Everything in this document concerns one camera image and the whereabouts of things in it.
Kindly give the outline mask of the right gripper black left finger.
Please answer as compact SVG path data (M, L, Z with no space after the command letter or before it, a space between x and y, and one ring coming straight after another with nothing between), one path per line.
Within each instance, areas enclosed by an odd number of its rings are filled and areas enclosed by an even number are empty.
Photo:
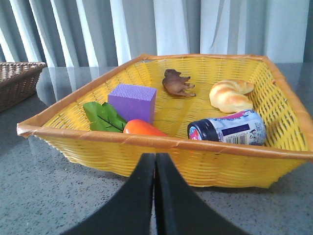
M64 235L148 235L153 204L155 154L141 155L118 192Z

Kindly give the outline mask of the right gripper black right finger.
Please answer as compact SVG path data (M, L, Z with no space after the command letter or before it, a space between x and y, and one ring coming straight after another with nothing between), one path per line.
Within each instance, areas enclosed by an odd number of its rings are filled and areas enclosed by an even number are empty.
M167 153L156 154L156 228L159 235L246 235L188 186Z

